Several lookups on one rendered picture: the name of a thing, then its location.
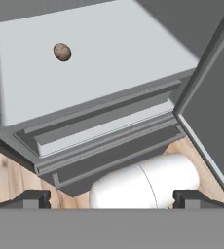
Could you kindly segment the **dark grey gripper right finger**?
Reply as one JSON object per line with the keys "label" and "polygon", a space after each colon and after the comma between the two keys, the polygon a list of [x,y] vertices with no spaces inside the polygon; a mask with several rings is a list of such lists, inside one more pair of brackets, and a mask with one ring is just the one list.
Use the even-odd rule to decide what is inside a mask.
{"label": "dark grey gripper right finger", "polygon": [[224,208],[224,203],[210,199],[198,190],[175,190],[174,204],[177,209],[215,209]]}

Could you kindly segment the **grey open fridge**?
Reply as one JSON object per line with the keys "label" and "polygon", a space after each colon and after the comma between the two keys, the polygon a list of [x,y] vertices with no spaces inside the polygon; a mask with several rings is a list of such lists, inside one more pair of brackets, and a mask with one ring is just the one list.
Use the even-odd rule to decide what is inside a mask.
{"label": "grey open fridge", "polygon": [[[173,114],[202,56],[159,22],[153,0],[0,0],[0,152],[70,196],[184,136]],[[57,43],[72,55],[60,61]],[[39,158],[15,133],[57,124],[180,80],[171,109]]]}

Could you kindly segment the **white rounded cylinder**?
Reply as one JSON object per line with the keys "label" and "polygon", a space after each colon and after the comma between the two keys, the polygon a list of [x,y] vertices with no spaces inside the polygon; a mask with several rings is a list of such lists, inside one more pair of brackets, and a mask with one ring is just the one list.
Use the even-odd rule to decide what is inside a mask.
{"label": "white rounded cylinder", "polygon": [[197,190],[195,165],[179,153],[164,154],[104,175],[90,190],[91,209],[165,209],[175,190]]}

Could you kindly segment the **grey fridge drawer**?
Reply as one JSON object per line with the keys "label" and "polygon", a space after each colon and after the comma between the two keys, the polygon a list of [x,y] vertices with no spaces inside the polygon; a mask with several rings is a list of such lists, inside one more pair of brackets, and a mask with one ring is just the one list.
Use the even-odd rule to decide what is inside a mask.
{"label": "grey fridge drawer", "polygon": [[37,157],[48,157],[169,112],[169,96],[180,85],[181,81],[175,80],[155,86],[84,116],[17,131],[15,137]]}

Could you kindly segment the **grey fridge door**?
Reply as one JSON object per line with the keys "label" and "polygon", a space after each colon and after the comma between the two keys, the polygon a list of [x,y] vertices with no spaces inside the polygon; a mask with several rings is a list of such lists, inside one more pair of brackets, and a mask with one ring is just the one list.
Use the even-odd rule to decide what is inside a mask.
{"label": "grey fridge door", "polygon": [[224,190],[224,16],[173,114]]}

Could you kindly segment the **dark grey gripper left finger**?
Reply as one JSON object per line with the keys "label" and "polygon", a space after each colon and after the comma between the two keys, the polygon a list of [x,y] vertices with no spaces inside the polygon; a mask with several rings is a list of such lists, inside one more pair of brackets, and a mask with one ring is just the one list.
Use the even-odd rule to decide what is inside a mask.
{"label": "dark grey gripper left finger", "polygon": [[5,209],[50,209],[51,192],[47,190],[26,190],[13,199],[0,202]]}

